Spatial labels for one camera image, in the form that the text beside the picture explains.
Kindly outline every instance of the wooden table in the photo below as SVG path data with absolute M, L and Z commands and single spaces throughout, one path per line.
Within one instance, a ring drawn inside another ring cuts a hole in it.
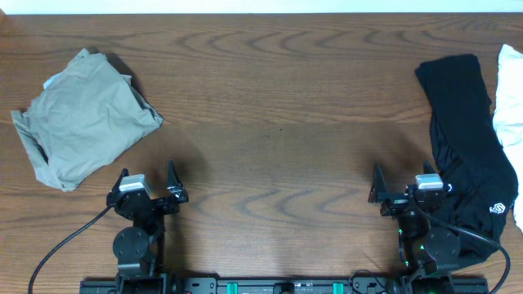
M 177 163 L 190 202 L 166 219 L 167 266 L 182 275 L 347 276 L 392 272 L 397 224 L 367 203 L 373 164 L 396 189 L 431 158 L 431 107 L 413 71 L 474 53 L 494 99 L 497 55 L 523 49 L 521 14 L 4 16 L 0 27 L 0 292 L 23 293 L 38 262 L 104 209 L 119 172 L 166 192 Z M 105 53 L 165 117 L 161 128 L 74 192 L 37 182 L 12 125 L 82 48 Z M 110 212 L 60 249 L 36 293 L 113 277 Z M 523 289 L 523 236 L 511 216 L 503 293 Z M 501 253 L 464 270 L 492 287 Z

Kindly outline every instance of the black cloth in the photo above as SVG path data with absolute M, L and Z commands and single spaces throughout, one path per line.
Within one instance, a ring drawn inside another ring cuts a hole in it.
M 433 216 L 499 242 L 517 196 L 517 177 L 492 126 L 478 59 L 446 57 L 422 63 L 415 73 L 432 106 L 436 165 L 442 180 L 453 186 Z M 460 239 L 460 267 L 483 262 L 496 251 L 472 237 Z

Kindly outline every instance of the printed logo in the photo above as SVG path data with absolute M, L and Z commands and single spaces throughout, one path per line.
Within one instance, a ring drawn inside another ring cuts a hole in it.
M 496 203 L 492 207 L 490 207 L 489 210 L 490 213 L 500 214 L 505 212 L 505 206 L 503 205 L 503 203 Z

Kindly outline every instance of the folded shirt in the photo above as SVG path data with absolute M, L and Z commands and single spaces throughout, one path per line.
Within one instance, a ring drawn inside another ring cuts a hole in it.
M 40 96 L 13 123 L 37 180 L 70 191 L 112 163 L 163 118 L 103 54 L 78 53 L 44 84 Z

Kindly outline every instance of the black cable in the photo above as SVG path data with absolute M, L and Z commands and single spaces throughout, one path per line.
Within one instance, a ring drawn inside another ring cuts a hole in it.
M 95 218 L 93 218 L 91 221 L 89 221 L 88 223 L 86 223 L 82 228 L 80 228 L 79 230 L 77 230 L 76 232 L 72 233 L 69 237 L 65 238 L 64 241 L 60 242 L 58 245 L 56 245 L 56 247 L 54 247 L 49 253 L 47 253 L 47 255 L 42 259 L 42 261 L 40 261 L 40 264 L 36 267 L 36 269 L 34 269 L 34 272 L 33 272 L 33 275 L 31 276 L 31 280 L 29 281 L 29 289 L 28 289 L 28 294 L 33 294 L 33 285 L 34 285 L 34 280 L 36 279 L 36 276 L 38 274 L 38 272 L 42 269 L 43 265 L 46 263 L 46 261 L 53 255 L 55 254 L 55 252 L 58 251 L 58 249 L 60 249 L 62 246 L 64 246 L 67 242 L 71 241 L 74 237 L 78 236 L 80 233 L 82 233 L 84 230 L 86 230 L 87 228 L 89 228 L 92 224 L 96 223 L 96 221 L 98 221 L 101 217 L 104 216 L 105 213 L 107 213 L 111 208 L 113 208 L 112 206 L 108 206 L 106 209 L 104 209 L 104 211 L 100 212 L 100 214 L 98 216 L 96 216 Z
M 428 220 L 435 223 L 436 225 L 445 227 L 447 229 L 451 229 L 451 230 L 459 232 L 459 233 L 469 235 L 473 238 L 477 238 L 478 240 L 485 242 L 485 243 L 489 244 L 490 246 L 501 251 L 501 253 L 505 256 L 505 270 L 503 271 L 503 275 L 501 276 L 501 279 L 496 284 L 496 286 L 494 286 L 494 288 L 492 288 L 492 291 L 490 291 L 489 294 L 496 293 L 499 290 L 499 288 L 501 288 L 503 283 L 505 283 L 505 280 L 507 279 L 507 276 L 508 276 L 508 272 L 510 272 L 510 256 L 508 255 L 508 252 L 505 250 L 505 248 L 503 248 L 501 246 L 501 244 L 497 243 L 496 241 L 494 241 L 491 238 L 481 236 L 480 234 L 474 233 L 468 229 L 464 229 L 464 228 L 457 227 L 455 225 L 447 224 L 446 222 L 444 222 L 442 220 L 438 220 L 432 216 L 429 216 L 426 212 L 423 211 L 423 209 L 421 209 L 419 207 L 418 203 L 416 202 L 416 200 L 414 199 L 413 196 L 410 196 L 410 202 L 414 204 L 414 207 L 416 208 L 416 210 L 418 211 L 419 214 L 421 214 L 422 216 L 425 216 Z
M 363 293 L 361 293 L 360 291 L 354 289 L 354 285 L 352 284 L 352 278 L 354 278 L 354 275 L 355 275 L 355 274 L 358 274 L 358 273 L 360 273 L 360 272 L 362 272 L 362 271 L 369 273 L 369 274 L 370 274 L 370 275 L 371 275 L 371 276 L 376 280 L 376 283 L 378 283 L 378 285 L 379 285 L 380 287 L 382 287 L 383 290 L 385 290 L 384 292 L 380 292 L 380 293 L 385 293 L 385 292 L 387 292 L 387 289 L 385 288 L 385 285 L 383 285 L 382 282 L 380 282 L 380 281 L 378 280 L 378 277 L 376 276 L 375 273 L 371 272 L 371 271 L 368 270 L 368 269 L 358 269 L 357 271 L 355 271 L 354 273 L 352 273 L 352 274 L 351 274 L 351 277 L 349 278 L 349 286 L 352 287 L 352 290 L 353 290 L 354 292 L 356 292 L 356 294 L 363 294 Z

